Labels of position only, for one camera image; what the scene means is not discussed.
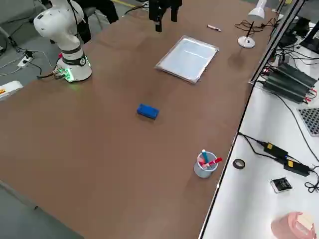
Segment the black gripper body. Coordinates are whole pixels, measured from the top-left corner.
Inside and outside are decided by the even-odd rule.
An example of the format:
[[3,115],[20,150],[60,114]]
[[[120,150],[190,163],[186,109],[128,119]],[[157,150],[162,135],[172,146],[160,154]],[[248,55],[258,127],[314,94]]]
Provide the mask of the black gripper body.
[[149,0],[149,8],[179,8],[182,6],[182,0]]

